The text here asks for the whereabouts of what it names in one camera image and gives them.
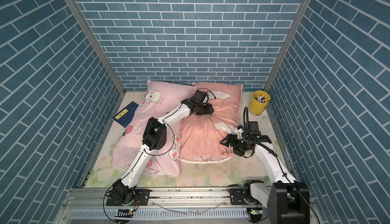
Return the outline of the aluminium mounting rail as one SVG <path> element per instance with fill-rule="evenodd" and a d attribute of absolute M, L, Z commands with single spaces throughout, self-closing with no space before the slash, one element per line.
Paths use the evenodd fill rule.
<path fill-rule="evenodd" d="M 146 206 L 107 206 L 102 188 L 75 188 L 57 224 L 271 224 L 249 221 L 250 205 L 231 205 L 227 187 L 152 187 Z M 310 223 L 319 219 L 310 208 Z"/>

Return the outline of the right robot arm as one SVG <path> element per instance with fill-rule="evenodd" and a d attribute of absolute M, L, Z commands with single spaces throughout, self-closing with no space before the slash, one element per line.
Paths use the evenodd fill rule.
<path fill-rule="evenodd" d="M 256 156 L 272 183 L 267 186 L 262 180 L 248 180 L 243 186 L 228 186 L 232 205 L 251 206 L 248 209 L 250 222 L 266 219 L 272 224 L 310 223 L 309 189 L 288 172 L 267 135 L 239 128 L 220 144 L 239 157 L 245 157 L 246 152 Z"/>

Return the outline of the markers in cup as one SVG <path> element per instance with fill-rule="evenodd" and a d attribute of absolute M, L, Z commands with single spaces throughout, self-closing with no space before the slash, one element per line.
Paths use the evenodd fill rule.
<path fill-rule="evenodd" d="M 267 97 L 265 95 L 257 95 L 257 101 L 260 103 L 266 103 L 270 101 L 270 97 Z"/>

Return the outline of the yellow pen cup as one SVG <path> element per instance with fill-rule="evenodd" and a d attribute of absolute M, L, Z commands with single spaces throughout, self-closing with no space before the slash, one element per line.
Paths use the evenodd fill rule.
<path fill-rule="evenodd" d="M 257 101 L 257 95 L 265 95 L 267 97 L 270 97 L 270 95 L 264 91 L 255 91 L 252 94 L 252 99 L 251 99 L 251 102 L 249 104 L 249 112 L 253 115 L 262 114 L 264 112 L 264 110 L 266 109 L 267 105 L 269 104 L 269 102 L 271 101 L 271 97 L 270 97 L 269 102 L 260 103 Z"/>

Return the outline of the salmon pink feather pillow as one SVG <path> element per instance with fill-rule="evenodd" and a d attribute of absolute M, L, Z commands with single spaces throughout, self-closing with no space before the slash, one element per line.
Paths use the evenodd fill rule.
<path fill-rule="evenodd" d="M 191 114 L 183 120 L 179 160 L 194 164 L 227 161 L 234 154 L 220 142 L 238 127 L 243 85 L 200 82 L 195 87 L 209 95 L 214 112 Z"/>

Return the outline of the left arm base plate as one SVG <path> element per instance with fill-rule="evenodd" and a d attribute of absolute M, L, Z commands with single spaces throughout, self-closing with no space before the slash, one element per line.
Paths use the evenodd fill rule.
<path fill-rule="evenodd" d="M 107 206 L 146 206 L 149 201 L 150 189 L 135 189 L 125 193 L 122 197 L 110 190 L 105 194 Z"/>

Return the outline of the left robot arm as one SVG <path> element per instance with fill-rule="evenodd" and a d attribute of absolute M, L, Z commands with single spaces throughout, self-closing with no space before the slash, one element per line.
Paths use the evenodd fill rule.
<path fill-rule="evenodd" d="M 169 159 L 174 161 L 179 158 L 180 143 L 175 134 L 170 138 L 167 137 L 167 129 L 171 130 L 172 126 L 191 114 L 212 114 L 214 110 L 208 100 L 207 92 L 196 90 L 191 98 L 181 101 L 174 110 L 158 118 L 151 117 L 145 127 L 142 145 L 133 163 L 125 175 L 107 189 L 105 196 L 108 200 L 115 201 L 117 205 L 138 205 L 135 188 L 151 158 L 164 155 L 168 155 Z"/>

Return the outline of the floral table mat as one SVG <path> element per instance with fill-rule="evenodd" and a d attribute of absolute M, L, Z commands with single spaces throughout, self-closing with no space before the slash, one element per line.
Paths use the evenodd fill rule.
<path fill-rule="evenodd" d="M 243 123 L 243 108 L 248 105 L 250 98 L 251 94 L 242 93 L 238 125 Z M 124 136 L 126 128 L 114 123 L 88 178 L 87 187 L 107 188 L 125 175 L 126 171 L 112 166 L 112 159 L 114 149 Z M 271 181 L 262 162 L 256 156 L 248 157 L 249 155 L 247 153 L 246 157 L 239 157 L 234 154 L 231 159 L 220 163 L 194 164 L 179 160 L 180 175 L 148 175 L 143 172 L 137 187 L 228 186 L 243 184 L 247 180 L 262 180 L 270 185 Z"/>

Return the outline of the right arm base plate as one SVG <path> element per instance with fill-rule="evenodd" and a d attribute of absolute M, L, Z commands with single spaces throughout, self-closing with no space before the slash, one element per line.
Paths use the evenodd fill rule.
<path fill-rule="evenodd" d="M 251 205 L 252 203 L 246 199 L 242 188 L 230 188 L 227 190 L 230 197 L 231 205 Z"/>

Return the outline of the dark blue booklet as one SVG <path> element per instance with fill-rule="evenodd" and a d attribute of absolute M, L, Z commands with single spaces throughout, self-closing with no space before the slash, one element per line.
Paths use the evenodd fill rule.
<path fill-rule="evenodd" d="M 131 102 L 126 107 L 121 109 L 118 113 L 116 113 L 112 119 L 120 124 L 122 127 L 126 128 L 130 122 L 132 121 L 136 109 L 139 105 L 135 102 Z"/>

